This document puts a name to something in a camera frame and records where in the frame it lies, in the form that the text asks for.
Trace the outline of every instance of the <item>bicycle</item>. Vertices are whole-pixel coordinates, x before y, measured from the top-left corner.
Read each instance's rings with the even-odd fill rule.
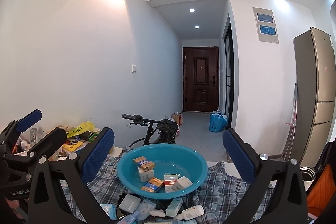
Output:
[[[156,143],[171,143],[175,144],[175,136],[179,126],[176,122],[170,121],[168,119],[163,119],[161,121],[143,119],[141,115],[122,115],[123,119],[132,120],[132,124],[139,124],[142,127],[148,126],[146,137],[138,139],[132,142],[129,146],[134,145],[137,142],[144,140],[143,145],[156,144]],[[159,130],[159,137],[152,143],[149,142],[150,138],[153,136],[154,132]]]

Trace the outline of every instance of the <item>plaid cloth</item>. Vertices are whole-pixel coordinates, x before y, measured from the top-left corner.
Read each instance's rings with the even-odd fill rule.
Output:
[[[117,176],[117,163],[125,153],[131,150],[125,147],[119,157],[108,156],[102,164],[96,178],[87,186],[100,204],[115,204],[123,193],[132,193],[119,180]],[[66,181],[61,181],[65,197],[77,218],[84,220],[79,211]],[[187,207],[200,204],[204,208],[204,215],[196,218],[199,224],[221,224],[234,210],[250,185],[241,178],[233,177],[225,172],[225,162],[219,161],[210,167],[204,183],[194,192],[183,196]],[[272,196],[273,188],[269,185],[265,196],[252,221],[259,219]]]

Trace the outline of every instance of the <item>metal screw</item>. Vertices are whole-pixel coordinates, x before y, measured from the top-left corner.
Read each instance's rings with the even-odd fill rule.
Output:
[[[45,163],[45,161],[46,161],[46,158],[42,157],[42,158],[39,159],[39,163],[41,163],[41,164]]]
[[[294,165],[297,165],[297,160],[294,159],[294,158],[291,158],[291,163],[294,164]]]
[[[75,158],[77,158],[77,153],[71,153],[68,158],[74,160]]]
[[[259,158],[261,158],[262,160],[268,160],[268,156],[264,153],[260,154]]]

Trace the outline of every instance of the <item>hallway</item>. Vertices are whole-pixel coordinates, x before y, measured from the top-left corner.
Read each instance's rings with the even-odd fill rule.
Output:
[[[183,112],[183,124],[175,142],[199,152],[206,161],[227,161],[223,131],[209,131],[209,121],[210,113]]]

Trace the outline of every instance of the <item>blue basin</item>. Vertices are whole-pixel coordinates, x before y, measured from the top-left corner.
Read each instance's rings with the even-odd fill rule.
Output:
[[[154,176],[163,180],[163,175],[181,174],[193,184],[183,190],[165,193],[163,186],[159,192],[150,193],[140,188],[147,182],[141,182],[137,164],[133,159],[146,157],[155,163]],[[208,166],[205,159],[196,151],[176,144],[150,144],[135,148],[125,154],[117,166],[118,177],[125,187],[140,196],[153,199],[178,198],[197,189],[205,180]]]

